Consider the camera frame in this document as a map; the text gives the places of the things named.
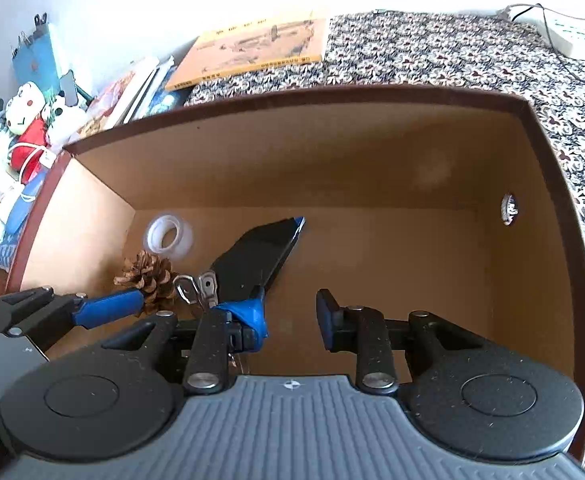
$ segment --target floral pattern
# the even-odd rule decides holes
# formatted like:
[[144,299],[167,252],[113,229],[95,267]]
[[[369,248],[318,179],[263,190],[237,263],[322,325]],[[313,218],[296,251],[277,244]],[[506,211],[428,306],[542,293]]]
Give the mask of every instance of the floral pattern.
[[[585,79],[585,61],[564,62]],[[186,105],[372,83],[464,86],[526,98],[555,149],[585,239],[585,84],[570,76],[530,25],[452,14],[345,14],[332,19],[323,62],[206,81],[194,88]]]

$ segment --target red object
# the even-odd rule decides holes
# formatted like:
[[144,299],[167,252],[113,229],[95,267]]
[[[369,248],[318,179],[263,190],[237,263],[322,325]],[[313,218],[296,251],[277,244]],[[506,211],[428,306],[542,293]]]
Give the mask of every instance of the red object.
[[[45,146],[46,145],[46,123],[41,117],[37,117],[31,124],[28,126],[28,129],[24,131],[21,136],[19,137],[18,142],[29,142],[30,144],[36,144],[37,146]],[[28,158],[35,148],[29,148],[27,146],[19,146],[15,148],[12,152],[12,156],[10,158],[10,166],[15,171],[21,171],[21,167]],[[32,174],[34,170],[38,167],[39,158],[44,154],[42,150],[39,150],[39,153],[36,153],[32,156],[32,158],[28,161],[28,165],[24,169],[24,173],[22,175],[21,183],[27,184],[30,182]]]

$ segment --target power strip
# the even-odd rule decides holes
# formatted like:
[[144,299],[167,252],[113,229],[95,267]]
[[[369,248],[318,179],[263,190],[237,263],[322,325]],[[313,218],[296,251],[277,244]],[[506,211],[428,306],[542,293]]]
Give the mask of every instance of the power strip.
[[[541,37],[547,41],[543,19],[534,20]],[[547,15],[547,28],[555,48],[565,56],[585,60],[585,22],[570,18],[553,18]]]

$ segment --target clear tape roll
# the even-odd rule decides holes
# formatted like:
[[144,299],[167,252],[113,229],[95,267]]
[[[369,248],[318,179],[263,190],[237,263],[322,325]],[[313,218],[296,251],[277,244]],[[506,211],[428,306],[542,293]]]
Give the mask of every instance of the clear tape roll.
[[[166,234],[176,230],[175,239],[167,247],[163,247]],[[146,251],[179,261],[188,254],[192,246],[192,228],[182,218],[171,213],[162,213],[155,217],[143,235],[143,247]]]

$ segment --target orange book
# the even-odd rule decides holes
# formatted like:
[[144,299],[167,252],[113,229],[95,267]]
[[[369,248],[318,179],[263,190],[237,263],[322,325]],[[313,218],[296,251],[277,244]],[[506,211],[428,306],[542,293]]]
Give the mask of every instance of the orange book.
[[166,90],[271,66],[321,61],[328,29],[325,14],[290,12],[204,32],[169,79]]

